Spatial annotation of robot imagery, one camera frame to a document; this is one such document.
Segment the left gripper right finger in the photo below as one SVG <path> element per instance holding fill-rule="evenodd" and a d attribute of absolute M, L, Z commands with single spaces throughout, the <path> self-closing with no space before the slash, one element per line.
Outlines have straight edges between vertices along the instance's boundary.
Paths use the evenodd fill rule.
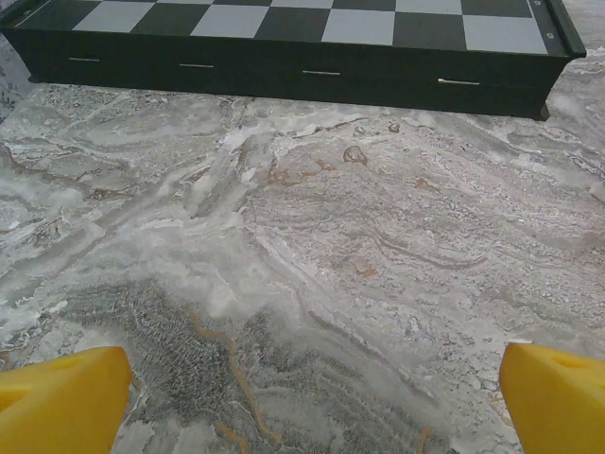
<path fill-rule="evenodd" d="M 602 360 L 511 343 L 499 384 L 524 452 L 604 452 Z"/>

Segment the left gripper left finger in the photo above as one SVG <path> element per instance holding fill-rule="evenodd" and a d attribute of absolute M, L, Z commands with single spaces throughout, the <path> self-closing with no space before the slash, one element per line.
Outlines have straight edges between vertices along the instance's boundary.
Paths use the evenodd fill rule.
<path fill-rule="evenodd" d="M 109 453 L 129 403 L 125 350 L 96 347 L 1 374 L 3 453 Z"/>

